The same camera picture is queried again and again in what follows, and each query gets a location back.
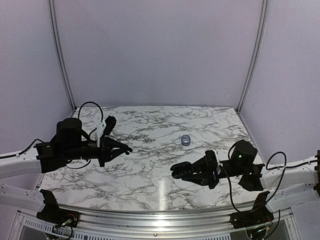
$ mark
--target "marble tabletop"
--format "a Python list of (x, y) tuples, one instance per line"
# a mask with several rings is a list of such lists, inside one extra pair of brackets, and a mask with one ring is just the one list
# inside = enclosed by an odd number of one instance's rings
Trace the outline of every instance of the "marble tabletop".
[[(105, 118), (117, 123), (111, 137), (129, 145), (133, 152), (99, 167), (98, 160), (83, 169), (60, 168), (46, 173), (41, 189), (54, 193), (58, 203), (105, 210), (165, 211), (210, 208), (230, 204), (227, 179), (215, 189), (173, 179), (170, 167), (195, 162), (214, 150), (220, 160), (229, 148), (250, 137), (233, 108), (184, 106), (103, 107)], [(84, 107), (80, 113), (83, 129), (90, 132), (100, 121), (99, 109)], [(188, 134), (191, 145), (181, 145)], [(69, 167), (86, 162), (75, 160)], [(259, 156), (255, 163), (262, 163)], [(231, 177), (235, 203), (253, 201), (260, 192), (248, 192)]]

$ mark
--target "table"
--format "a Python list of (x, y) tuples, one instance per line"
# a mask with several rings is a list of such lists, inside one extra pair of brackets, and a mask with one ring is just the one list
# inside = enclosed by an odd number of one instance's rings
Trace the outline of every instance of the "table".
[[(103, 107), (105, 118), (114, 116), (117, 124), (110, 135), (129, 145), (133, 152), (121, 155), (99, 167), (98, 160), (83, 169), (60, 168), (46, 173), (40, 188), (54, 193), (58, 203), (79, 207), (121, 211), (165, 211), (211, 208), (230, 204), (227, 179), (215, 189), (173, 179), (170, 167), (195, 162), (214, 150), (220, 160), (227, 159), (233, 143), (251, 141), (248, 132), (230, 107), (128, 106)], [(101, 115), (96, 107), (80, 113), (82, 128), (94, 129)], [(191, 145), (183, 146), (188, 134)], [(84, 160), (73, 161), (80, 167)], [(259, 156), (256, 164), (262, 163)], [(260, 192), (248, 192), (231, 177), (235, 203), (253, 201)]]

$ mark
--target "small blue object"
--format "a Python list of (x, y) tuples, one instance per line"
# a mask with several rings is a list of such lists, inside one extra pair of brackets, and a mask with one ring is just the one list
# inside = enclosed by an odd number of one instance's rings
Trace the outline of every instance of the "small blue object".
[(183, 135), (183, 136), (181, 137), (181, 144), (182, 144), (183, 146), (189, 146), (190, 143), (191, 143), (191, 138), (190, 138), (189, 135)]

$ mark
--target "metal corner profile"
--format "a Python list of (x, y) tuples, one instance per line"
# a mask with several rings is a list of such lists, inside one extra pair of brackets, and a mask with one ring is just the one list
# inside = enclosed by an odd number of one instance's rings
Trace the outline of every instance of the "metal corner profile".
[(269, 7), (269, 1), (270, 0), (262, 0), (261, 3), (261, 11), (260, 11), (260, 19), (259, 19), (259, 24), (258, 24), (258, 31), (256, 34), (256, 39), (255, 39), (255, 44), (254, 44), (254, 49), (249, 65), (248, 72), (246, 74), (245, 82), (243, 85), (243, 89), (241, 92), (241, 96), (236, 108), (236, 112), (240, 114), (242, 111), (246, 98), (248, 96), (249, 88), (252, 83), (252, 79), (255, 73), (255, 68), (257, 65), (257, 60), (259, 57), (259, 53), (261, 50), (262, 42), (263, 42), (263, 37), (265, 34), (265, 29), (266, 29), (266, 22), (267, 22), (267, 15), (268, 15), (268, 7)]
[(56, 56), (58, 60), (58, 65), (61, 72), (62, 82), (63, 82), (63, 86), (66, 92), (66, 96), (67, 96), (71, 111), (74, 112), (76, 109), (76, 104), (75, 104), (74, 96), (72, 94), (71, 85), (70, 85), (70, 81), (69, 81), (69, 77), (66, 69), (66, 63), (65, 63), (64, 56), (61, 49), (55, 1), (48, 0), (48, 5), (49, 5), (51, 29), (53, 34), (53, 42), (54, 42), (54, 47), (55, 47)]

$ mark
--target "purple wall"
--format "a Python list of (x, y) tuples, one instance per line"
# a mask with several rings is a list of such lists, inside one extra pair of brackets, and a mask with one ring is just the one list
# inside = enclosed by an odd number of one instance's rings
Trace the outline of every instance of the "purple wall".
[(77, 105), (238, 103), (261, 1), (55, 2)]
[[(33, 139), (48, 141), (56, 123), (70, 115), (54, 48), (48, 3), (1, 1), (0, 153), (18, 151)], [(39, 175), (1, 180), (34, 189)], [(0, 239), (7, 239), (16, 210), (0, 206)]]
[(320, 149), (320, 2), (270, 1), (266, 32), (241, 113), (264, 160)]

